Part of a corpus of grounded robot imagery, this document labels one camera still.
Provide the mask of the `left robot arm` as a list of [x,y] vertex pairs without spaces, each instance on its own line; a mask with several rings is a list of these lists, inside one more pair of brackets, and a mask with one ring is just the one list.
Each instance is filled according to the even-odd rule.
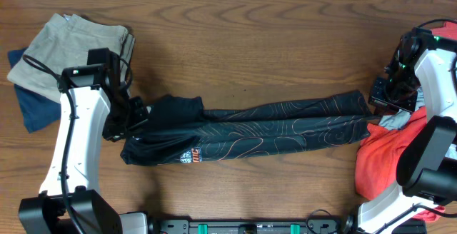
[[119,214],[99,193],[102,140],[118,141],[139,124],[119,63],[65,68],[56,80],[61,92],[59,133],[39,194],[20,203],[25,231],[148,233],[145,213]]

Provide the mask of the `black patterned cycling jersey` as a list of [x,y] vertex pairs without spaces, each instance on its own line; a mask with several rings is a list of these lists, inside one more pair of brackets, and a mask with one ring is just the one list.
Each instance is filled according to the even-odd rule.
[[245,110],[206,110],[199,97],[166,96],[126,139],[121,158],[157,166],[315,151],[359,142],[373,119],[360,91]]

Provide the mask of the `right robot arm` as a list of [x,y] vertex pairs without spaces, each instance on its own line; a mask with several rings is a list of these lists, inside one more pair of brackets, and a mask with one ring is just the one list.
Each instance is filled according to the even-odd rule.
[[422,212],[456,217],[437,209],[456,200],[456,160],[446,157],[456,147],[456,40],[417,26],[402,35],[385,72],[369,102],[411,112],[421,90],[426,124],[400,154],[392,184],[357,207],[343,233],[407,231],[406,221]]

